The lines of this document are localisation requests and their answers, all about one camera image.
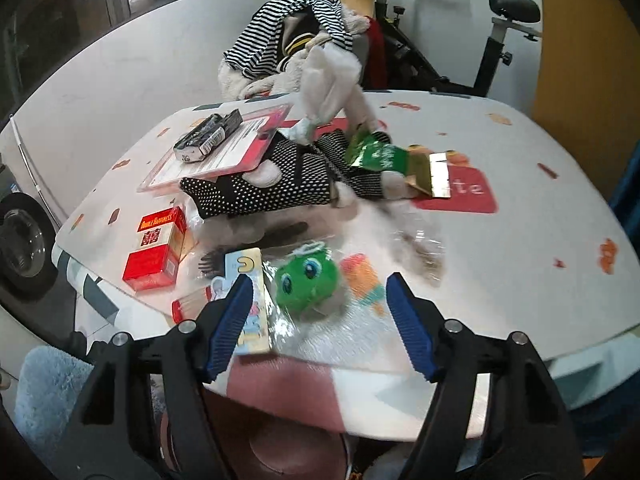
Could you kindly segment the red toothpick tube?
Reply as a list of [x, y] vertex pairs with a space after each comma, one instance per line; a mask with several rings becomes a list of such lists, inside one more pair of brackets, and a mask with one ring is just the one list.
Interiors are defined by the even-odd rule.
[[212, 288], [207, 285], [196, 292], [176, 299], [171, 304], [171, 317], [175, 324], [195, 320], [213, 298]]

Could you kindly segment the black polka dot sock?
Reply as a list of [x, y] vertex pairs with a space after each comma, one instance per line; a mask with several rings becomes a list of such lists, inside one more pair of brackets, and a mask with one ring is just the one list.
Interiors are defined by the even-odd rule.
[[332, 200], [332, 185], [333, 174], [321, 155], [278, 133], [254, 170], [215, 180], [183, 178], [180, 190], [206, 220], [326, 205]]
[[348, 185], [359, 198], [389, 200], [381, 171], [352, 164], [350, 141], [342, 129], [323, 133], [314, 141], [314, 149], [326, 160], [337, 182]]

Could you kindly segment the red cigarette box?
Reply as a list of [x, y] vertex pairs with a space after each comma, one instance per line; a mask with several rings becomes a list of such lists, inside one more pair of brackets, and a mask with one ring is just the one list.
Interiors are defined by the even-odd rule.
[[185, 236], [186, 217], [179, 206], [144, 216], [122, 280], [134, 292], [175, 284]]

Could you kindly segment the striped black white shirt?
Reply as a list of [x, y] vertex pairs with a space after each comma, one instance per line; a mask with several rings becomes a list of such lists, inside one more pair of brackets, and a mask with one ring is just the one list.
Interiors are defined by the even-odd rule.
[[313, 18], [320, 32], [327, 32], [334, 44], [352, 50], [352, 33], [343, 18], [340, 0], [269, 0], [224, 52], [224, 62], [246, 78], [275, 75], [286, 57], [285, 20], [297, 13]]

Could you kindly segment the pink blister pack with lighter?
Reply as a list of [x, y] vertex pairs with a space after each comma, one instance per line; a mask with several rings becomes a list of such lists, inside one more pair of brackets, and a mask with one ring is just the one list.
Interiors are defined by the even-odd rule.
[[199, 160], [195, 156], [201, 153], [200, 148], [194, 146], [182, 152], [170, 148], [141, 181], [137, 192], [167, 194], [176, 190], [183, 178], [213, 179], [256, 169], [291, 108], [291, 103], [264, 107], [243, 116], [230, 133], [218, 128], [212, 137], [219, 143]]

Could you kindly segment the white plastic bag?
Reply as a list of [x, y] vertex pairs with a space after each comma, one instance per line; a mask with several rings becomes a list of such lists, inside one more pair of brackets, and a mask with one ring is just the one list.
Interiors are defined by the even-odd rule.
[[302, 145], [314, 142], [314, 130], [332, 122], [347, 104], [360, 72], [356, 55], [333, 42], [312, 47], [300, 78], [299, 105], [304, 116], [288, 129], [288, 140]]

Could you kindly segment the black exercise bike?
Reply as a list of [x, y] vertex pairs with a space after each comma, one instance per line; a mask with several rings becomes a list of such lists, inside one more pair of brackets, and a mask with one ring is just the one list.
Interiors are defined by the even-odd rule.
[[[534, 0], [542, 10], [542, 0]], [[488, 0], [388, 0], [406, 9], [400, 29], [425, 54], [442, 76], [472, 86], [486, 40], [491, 32]], [[511, 65], [499, 64], [488, 92], [496, 101], [519, 110], [533, 103], [540, 66], [541, 40], [527, 40], [521, 32], [506, 33]]]

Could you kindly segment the white fluffy clothes pile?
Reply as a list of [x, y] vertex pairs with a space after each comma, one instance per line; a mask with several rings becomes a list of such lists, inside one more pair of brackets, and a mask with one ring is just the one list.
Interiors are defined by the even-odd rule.
[[[370, 28], [369, 20], [343, 6], [343, 18], [348, 30], [352, 33], [352, 52], [358, 58], [366, 55], [363, 47], [363, 34]], [[286, 57], [282, 60], [279, 71], [275, 75], [262, 76], [257, 79], [244, 77], [238, 70], [234, 70], [224, 62], [224, 55], [218, 67], [218, 84], [221, 95], [226, 101], [239, 101], [258, 96], [258, 94], [298, 93], [300, 78], [309, 51], [314, 46], [321, 46], [326, 42], [333, 42], [327, 32], [320, 32], [317, 22], [305, 13], [297, 13], [285, 20], [285, 36], [283, 51]], [[360, 79], [356, 89], [352, 92], [347, 104], [340, 111], [347, 119], [350, 133], [360, 128], [371, 131], [378, 128], [378, 118], [368, 103], [360, 86]]]

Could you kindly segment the brown round trash bin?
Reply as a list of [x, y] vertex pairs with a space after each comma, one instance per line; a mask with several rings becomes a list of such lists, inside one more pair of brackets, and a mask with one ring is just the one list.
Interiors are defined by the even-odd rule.
[[206, 391], [207, 414], [240, 479], [346, 479], [342, 434], [272, 416]]

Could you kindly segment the washing machine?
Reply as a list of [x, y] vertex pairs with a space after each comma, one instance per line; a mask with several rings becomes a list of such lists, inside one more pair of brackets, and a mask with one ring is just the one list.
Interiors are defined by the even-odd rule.
[[43, 206], [1, 163], [1, 284], [21, 300], [39, 300], [54, 285], [53, 224]]

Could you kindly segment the green gold snack wrapper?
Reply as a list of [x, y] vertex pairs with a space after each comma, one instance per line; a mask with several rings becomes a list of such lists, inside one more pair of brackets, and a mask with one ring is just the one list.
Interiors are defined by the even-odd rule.
[[400, 188], [390, 178], [401, 177], [406, 188], [427, 197], [448, 200], [452, 196], [450, 152], [433, 152], [421, 145], [400, 148], [382, 131], [356, 133], [349, 148], [353, 165], [381, 171], [384, 185], [391, 185], [393, 191]]

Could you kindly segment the green frog toy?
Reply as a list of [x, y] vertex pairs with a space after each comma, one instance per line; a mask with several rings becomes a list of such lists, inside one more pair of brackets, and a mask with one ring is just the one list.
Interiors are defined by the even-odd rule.
[[326, 242], [317, 240], [293, 249], [277, 266], [274, 301], [289, 314], [322, 306], [341, 285], [341, 273]]

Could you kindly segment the light blue fluffy sleeve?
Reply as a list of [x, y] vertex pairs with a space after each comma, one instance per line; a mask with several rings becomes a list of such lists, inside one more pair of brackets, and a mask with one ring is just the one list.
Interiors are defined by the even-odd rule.
[[43, 463], [52, 463], [93, 366], [50, 346], [25, 356], [14, 408], [14, 424]]

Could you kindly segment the clear plastic wrapper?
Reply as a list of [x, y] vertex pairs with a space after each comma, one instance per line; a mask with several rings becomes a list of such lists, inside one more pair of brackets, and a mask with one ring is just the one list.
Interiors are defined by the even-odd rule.
[[392, 234], [390, 247], [396, 262], [438, 287], [445, 269], [445, 247], [439, 226], [409, 203], [383, 205]]

